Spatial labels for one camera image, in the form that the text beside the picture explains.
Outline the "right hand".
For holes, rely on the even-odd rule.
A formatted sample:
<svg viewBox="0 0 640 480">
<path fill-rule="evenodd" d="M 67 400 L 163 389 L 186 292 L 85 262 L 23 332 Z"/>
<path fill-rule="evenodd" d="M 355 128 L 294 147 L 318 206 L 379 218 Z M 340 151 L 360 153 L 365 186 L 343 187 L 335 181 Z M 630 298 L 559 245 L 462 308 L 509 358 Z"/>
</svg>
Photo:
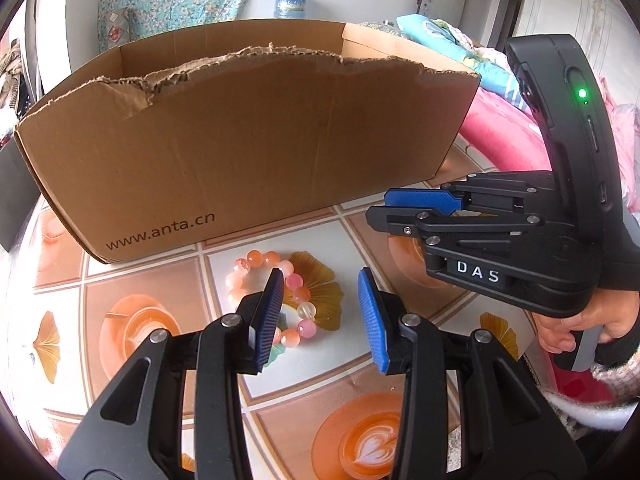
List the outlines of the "right hand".
<svg viewBox="0 0 640 480">
<path fill-rule="evenodd" d="M 534 313 L 538 340 L 544 350 L 559 354 L 576 348 L 573 332 L 601 326 L 599 341 L 608 344 L 626 336 L 639 314 L 639 293 L 629 290 L 598 289 L 582 312 L 570 318 L 548 318 Z"/>
</svg>

